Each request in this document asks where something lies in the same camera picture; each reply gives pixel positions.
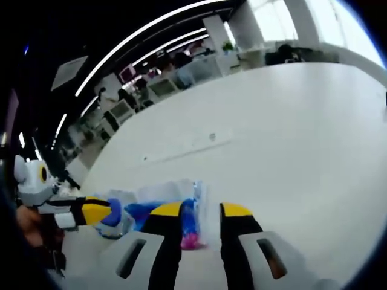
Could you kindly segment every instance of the potted plant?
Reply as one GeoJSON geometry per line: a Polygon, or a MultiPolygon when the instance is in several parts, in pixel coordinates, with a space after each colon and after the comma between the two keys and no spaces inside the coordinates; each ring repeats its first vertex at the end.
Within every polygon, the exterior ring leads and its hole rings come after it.
{"type": "Polygon", "coordinates": [[[234,50],[234,46],[231,44],[231,42],[228,40],[228,41],[225,41],[223,43],[223,46],[222,46],[222,49],[224,51],[224,54],[228,54],[229,51],[233,51],[234,50]]]}

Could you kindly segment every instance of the white table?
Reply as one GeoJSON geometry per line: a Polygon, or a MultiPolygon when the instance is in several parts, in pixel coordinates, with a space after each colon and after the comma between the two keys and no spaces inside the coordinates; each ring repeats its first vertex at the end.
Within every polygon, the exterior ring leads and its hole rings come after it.
{"type": "MultiPolygon", "coordinates": [[[[344,285],[386,226],[386,116],[385,89],[353,66],[297,63],[241,72],[133,116],[104,148],[82,191],[202,179],[211,204],[245,205],[263,229],[296,247],[311,271],[344,285]],[[206,146],[212,132],[218,146],[187,153],[206,146]]],[[[91,255],[105,247],[96,233],[82,233],[67,238],[67,252],[87,247],[91,255]]],[[[69,272],[87,266],[81,262],[90,258],[81,254],[68,259],[69,272]]],[[[176,289],[199,288],[226,288],[215,250],[183,252],[176,289]]]]}

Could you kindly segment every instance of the window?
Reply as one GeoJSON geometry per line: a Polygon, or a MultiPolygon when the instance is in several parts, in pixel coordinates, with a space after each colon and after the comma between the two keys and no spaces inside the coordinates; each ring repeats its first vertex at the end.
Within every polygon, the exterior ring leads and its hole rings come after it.
{"type": "Polygon", "coordinates": [[[330,0],[307,0],[322,42],[345,46],[336,12],[330,0]]]}
{"type": "Polygon", "coordinates": [[[345,47],[383,66],[383,62],[358,23],[356,15],[338,0],[307,0],[322,42],[345,47]]]}
{"type": "Polygon", "coordinates": [[[228,22],[225,22],[225,23],[223,23],[223,25],[224,25],[224,29],[226,29],[226,33],[227,33],[227,35],[228,35],[228,37],[229,37],[229,39],[230,39],[231,44],[232,44],[233,46],[235,46],[235,45],[236,45],[235,37],[234,37],[234,35],[232,34],[232,31],[231,31],[231,29],[230,29],[229,23],[228,23],[228,22]]]}
{"type": "Polygon", "coordinates": [[[333,4],[340,19],[346,47],[384,67],[383,61],[372,43],[372,40],[356,20],[356,16],[339,1],[333,1],[333,4]]]}
{"type": "Polygon", "coordinates": [[[284,0],[250,0],[250,5],[265,41],[298,39],[284,0]]]}

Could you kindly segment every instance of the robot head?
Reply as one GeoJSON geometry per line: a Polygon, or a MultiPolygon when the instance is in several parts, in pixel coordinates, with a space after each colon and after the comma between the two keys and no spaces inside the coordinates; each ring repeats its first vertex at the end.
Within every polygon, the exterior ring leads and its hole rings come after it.
{"type": "Polygon", "coordinates": [[[26,163],[17,155],[14,175],[19,183],[19,197],[28,207],[42,205],[54,193],[53,179],[44,161],[33,160],[26,163]]]}

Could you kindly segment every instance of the ceiling light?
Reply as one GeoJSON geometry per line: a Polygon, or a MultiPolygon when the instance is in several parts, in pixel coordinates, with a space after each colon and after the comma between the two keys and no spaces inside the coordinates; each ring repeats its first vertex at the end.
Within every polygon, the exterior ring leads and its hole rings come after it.
{"type": "Polygon", "coordinates": [[[2,138],[1,138],[1,146],[4,146],[6,144],[6,142],[7,142],[7,133],[4,132],[2,134],[2,138]]]}
{"type": "Polygon", "coordinates": [[[86,112],[87,112],[87,110],[91,107],[91,105],[96,101],[98,99],[98,96],[95,96],[92,100],[91,100],[91,102],[87,105],[87,107],[82,111],[82,113],[81,113],[81,117],[83,117],[85,114],[86,114],[86,112]]]}
{"type": "Polygon", "coordinates": [[[189,37],[189,36],[192,36],[192,35],[194,35],[194,34],[204,32],[205,30],[206,30],[205,28],[200,28],[200,29],[195,30],[195,31],[193,31],[193,32],[190,32],[190,33],[187,33],[187,34],[185,34],[185,35],[182,35],[182,36],[180,36],[180,37],[178,37],[178,38],[176,38],[176,39],[174,39],[174,40],[171,40],[171,41],[169,41],[169,42],[167,42],[167,43],[164,43],[162,46],[160,46],[160,47],[158,47],[158,48],[152,50],[150,53],[147,53],[147,54],[145,54],[143,57],[137,59],[137,60],[133,63],[133,66],[138,65],[140,62],[142,62],[143,60],[145,60],[147,57],[151,56],[152,54],[156,53],[156,52],[159,51],[159,50],[162,50],[163,48],[166,48],[167,46],[169,46],[169,45],[171,45],[171,44],[174,44],[175,42],[178,42],[179,40],[182,40],[182,39],[184,39],[184,38],[187,38],[187,37],[189,37]]]}
{"type": "Polygon", "coordinates": [[[185,45],[187,45],[187,44],[191,44],[192,42],[195,42],[195,41],[198,41],[198,40],[200,40],[200,39],[207,38],[207,37],[209,37],[209,35],[208,35],[208,34],[205,34],[205,35],[196,37],[196,38],[194,38],[194,39],[191,39],[191,40],[189,40],[189,41],[185,41],[185,42],[183,42],[183,43],[181,43],[181,44],[179,44],[179,45],[176,45],[175,47],[172,47],[171,49],[167,50],[167,53],[170,53],[170,52],[173,51],[173,50],[177,50],[178,48],[181,48],[181,47],[183,47],[183,46],[185,46],[185,45]]]}
{"type": "Polygon", "coordinates": [[[25,143],[24,143],[23,133],[19,134],[19,141],[20,141],[20,145],[22,146],[22,148],[24,148],[25,143]]]}
{"type": "Polygon", "coordinates": [[[56,71],[55,79],[51,86],[51,91],[75,78],[83,64],[86,62],[87,58],[88,56],[82,56],[61,64],[56,71]]]}
{"type": "Polygon", "coordinates": [[[58,135],[59,135],[59,132],[60,132],[60,129],[62,128],[62,126],[63,126],[63,123],[64,123],[64,121],[65,121],[66,117],[67,117],[67,114],[64,114],[64,115],[63,115],[63,117],[62,117],[62,119],[61,119],[61,121],[60,121],[60,123],[59,123],[59,126],[58,126],[58,128],[56,129],[56,133],[55,133],[55,139],[56,139],[56,137],[58,137],[58,135]]]}
{"type": "Polygon", "coordinates": [[[35,149],[35,154],[38,160],[42,161],[41,154],[39,153],[39,150],[35,149]]]}
{"type": "Polygon", "coordinates": [[[163,16],[160,16],[159,18],[153,20],[153,21],[150,21],[150,23],[146,24],[145,26],[141,27],[140,29],[138,29],[137,31],[133,32],[131,35],[129,35],[126,39],[124,39],[123,41],[121,41],[115,48],[113,48],[97,65],[96,67],[93,68],[93,70],[89,73],[89,75],[86,77],[86,79],[83,81],[83,83],[79,86],[79,89],[77,90],[77,92],[75,93],[75,96],[78,97],[79,94],[82,92],[82,90],[84,89],[84,87],[87,85],[87,83],[91,80],[91,78],[93,77],[93,75],[101,68],[101,66],[103,66],[105,64],[105,62],[108,61],[108,59],[110,59],[110,57],[113,56],[113,54],[115,54],[116,52],[118,52],[119,49],[121,49],[121,47],[123,47],[124,45],[126,45],[129,41],[131,41],[133,38],[135,38],[136,36],[138,36],[139,34],[141,34],[142,32],[148,30],[149,28],[151,28],[152,26],[158,24],[159,22],[169,18],[169,17],[172,17],[174,15],[177,15],[181,12],[184,12],[184,11],[187,11],[187,10],[190,10],[190,9],[193,9],[193,8],[196,8],[196,7],[200,7],[200,6],[203,6],[203,5],[207,5],[207,4],[211,4],[211,3],[216,3],[216,2],[223,2],[223,1],[227,1],[227,0],[204,0],[204,1],[200,1],[200,2],[197,2],[197,3],[193,3],[193,4],[190,4],[190,5],[187,5],[187,6],[184,6],[184,7],[181,7],[179,9],[176,9],[172,12],[169,12],[163,16]]]}

